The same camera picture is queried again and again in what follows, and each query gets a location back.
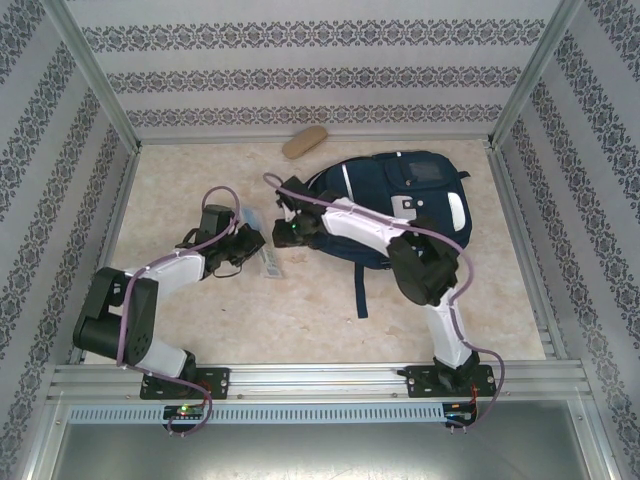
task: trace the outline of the cable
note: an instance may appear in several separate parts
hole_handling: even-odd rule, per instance
[[[405,230],[407,232],[419,233],[421,235],[426,235],[428,237],[435,238],[436,240],[440,240],[441,242],[449,245],[456,252],[458,252],[458,254],[460,255],[460,257],[462,257],[462,259],[464,259],[465,263],[467,264],[467,268],[469,270],[467,279],[462,284],[462,286],[453,295],[451,295],[451,298],[449,299],[449,304],[448,304],[449,311],[451,312],[451,320],[452,320],[451,323],[453,323],[453,329],[456,332],[456,336],[458,337],[458,340],[460,340],[460,343],[462,343],[465,347],[469,348],[470,350],[475,350],[480,353],[491,355],[498,361],[498,364],[500,365],[500,379],[498,381],[498,385],[496,386],[496,393],[493,395],[493,397],[491,397],[491,401],[489,402],[489,405],[485,409],[482,417],[478,418],[472,425],[467,427],[465,429],[465,433],[466,433],[466,430],[471,430],[472,428],[475,428],[478,425],[478,423],[481,420],[483,420],[489,414],[489,412],[493,409],[493,406],[495,405],[496,400],[498,399],[498,396],[502,391],[502,386],[504,385],[504,378],[505,378],[505,365],[504,365],[504,360],[502,359],[500,354],[498,354],[497,352],[494,352],[493,350],[489,350],[488,348],[476,347],[472,343],[469,343],[467,339],[464,337],[464,335],[462,334],[462,330],[460,329],[460,325],[458,324],[456,312],[455,312],[455,309],[453,308],[454,302],[464,292],[466,292],[469,289],[469,287],[471,286],[471,283],[473,282],[473,277],[475,275],[473,262],[471,261],[467,253],[464,251],[464,249],[460,245],[458,245],[456,242],[451,240],[449,237],[442,235],[441,233],[434,232],[432,230],[427,230],[426,228],[414,227],[413,225],[406,225],[404,223],[396,223],[393,220],[387,220],[386,216],[381,216],[381,214],[376,214],[375,212],[371,212],[370,210],[364,210],[362,208],[358,208],[357,206],[349,207],[346,205],[330,203],[324,200],[320,200],[318,198],[309,197],[308,195],[301,195],[299,193],[292,192],[291,190],[283,188],[282,179],[273,173],[270,173],[270,172],[265,173],[262,176],[262,179],[270,187],[274,188],[278,192],[281,192],[291,198],[296,198],[298,200],[302,200],[303,202],[312,203],[314,205],[321,205],[323,207],[342,210],[345,212],[355,212],[371,220],[377,221],[378,223],[386,225],[388,227],[399,228],[400,230]]]
[[[133,286],[135,285],[136,281],[142,275],[144,275],[144,273],[147,272],[149,269],[151,269],[153,267],[157,267],[158,265],[162,265],[163,263],[165,263],[165,262],[167,262],[169,260],[173,260],[174,258],[183,257],[183,256],[188,255],[190,253],[197,252],[198,250],[201,250],[203,248],[209,247],[209,246],[213,245],[214,243],[216,243],[218,240],[220,240],[222,237],[224,237],[233,228],[235,228],[236,224],[238,223],[238,220],[240,219],[240,198],[238,198],[238,195],[236,194],[236,192],[234,192],[231,188],[229,188],[227,186],[224,186],[224,185],[221,185],[221,186],[213,187],[212,189],[210,189],[202,197],[202,210],[204,210],[204,207],[206,206],[206,202],[207,202],[207,199],[209,198],[209,196],[213,192],[216,192],[218,190],[225,190],[225,191],[229,192],[231,194],[231,196],[233,197],[233,200],[235,202],[235,207],[233,209],[233,219],[231,220],[229,225],[222,232],[220,232],[218,235],[216,235],[215,237],[213,237],[210,240],[207,240],[204,243],[201,243],[200,245],[196,245],[196,246],[188,248],[186,250],[180,250],[178,252],[173,252],[173,253],[171,253],[169,255],[165,255],[164,257],[158,258],[157,260],[154,260],[154,261],[150,262],[149,264],[145,265],[144,267],[140,268],[129,279],[129,283],[127,284],[127,289],[125,290],[125,294],[124,294],[124,302],[122,303],[122,319],[120,320],[120,336],[119,336],[119,340],[118,340],[118,353],[116,355],[116,365],[118,367],[130,368],[132,370],[136,370],[138,372],[142,372],[145,375],[148,375],[148,376],[151,376],[151,377],[156,377],[156,378],[159,378],[161,380],[165,380],[167,382],[176,383],[178,385],[184,385],[185,387],[189,387],[189,388],[193,388],[195,390],[198,390],[198,391],[202,392],[202,394],[204,395],[203,404],[204,404],[205,401],[209,404],[209,408],[207,409],[207,413],[204,415],[204,417],[202,418],[200,423],[196,424],[192,429],[190,429],[190,430],[188,430],[186,432],[181,432],[180,433],[181,437],[186,437],[187,435],[192,435],[193,433],[195,433],[198,430],[200,430],[207,423],[207,421],[211,417],[211,413],[213,411],[213,399],[211,398],[211,392],[207,391],[205,388],[203,388],[200,385],[197,385],[195,383],[191,383],[191,382],[188,382],[186,380],[182,380],[180,378],[169,377],[169,376],[162,375],[162,374],[159,374],[159,373],[151,372],[151,371],[144,370],[144,369],[141,369],[141,368],[138,368],[138,367],[135,367],[135,366],[126,365],[124,363],[124,345],[125,345],[125,340],[126,340],[126,337],[127,337],[127,324],[129,323],[129,307],[130,307],[130,304],[131,304],[131,295],[133,294]],[[175,417],[170,418],[169,419],[169,423],[167,424],[167,429],[169,430],[169,434],[170,435],[173,435],[174,433],[178,433],[178,432],[175,432],[174,430],[171,430],[171,424],[173,423],[174,418]]]

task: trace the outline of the vented panel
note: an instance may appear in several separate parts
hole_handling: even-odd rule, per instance
[[[73,424],[158,424],[163,407],[82,406],[74,407]],[[402,423],[442,422],[441,403],[368,405],[214,405],[208,423],[214,424],[308,424],[308,423]],[[177,420],[181,424],[196,420]]]

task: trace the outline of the navy blue backpack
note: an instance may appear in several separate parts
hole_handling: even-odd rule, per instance
[[[391,152],[340,162],[306,182],[314,193],[331,190],[385,215],[414,220],[426,216],[439,233],[463,248],[471,235],[471,215],[462,178],[448,158],[427,151]],[[358,317],[366,318],[364,267],[390,268],[380,252],[344,237],[316,234],[311,248],[355,263]]]

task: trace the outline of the enclosure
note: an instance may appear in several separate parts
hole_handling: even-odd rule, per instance
[[[2,2],[0,478],[640,477],[638,8]],[[285,158],[311,125],[327,141]],[[421,150],[470,173],[460,311],[505,360],[481,354],[504,386],[466,434],[442,426],[466,396],[398,375],[435,345],[391,272],[366,271],[358,318],[352,263],[270,238],[265,172]],[[255,257],[158,304],[154,338],[229,369],[208,425],[172,438],[183,402],[141,400],[140,373],[72,332],[95,272],[170,252],[215,185],[257,212],[282,278]]]

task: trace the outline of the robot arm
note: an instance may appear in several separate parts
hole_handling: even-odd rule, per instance
[[[296,177],[284,182],[282,187],[316,197]],[[449,308],[457,283],[458,253],[441,241],[390,226],[404,224],[435,230],[434,225],[425,218],[407,220],[390,217],[329,192],[318,198],[335,207],[313,205],[280,192],[278,195],[285,219],[276,221],[273,231],[275,246],[309,245],[313,236],[321,232],[349,238],[387,256],[400,291],[413,303],[425,308],[440,383],[450,391],[468,388],[468,380],[479,364],[479,357],[456,334]],[[453,309],[464,335],[456,302]]]
[[[207,205],[200,226],[192,229],[174,252],[201,245],[224,231],[233,212],[219,205]],[[248,225],[232,228],[215,244],[148,268],[133,287],[124,346],[124,363],[167,377],[192,381],[195,356],[154,337],[157,301],[176,290],[207,278],[228,261],[235,267],[251,258],[264,245],[260,232]],[[102,268],[96,273],[80,318],[73,332],[76,347],[116,359],[125,290],[134,272]]]

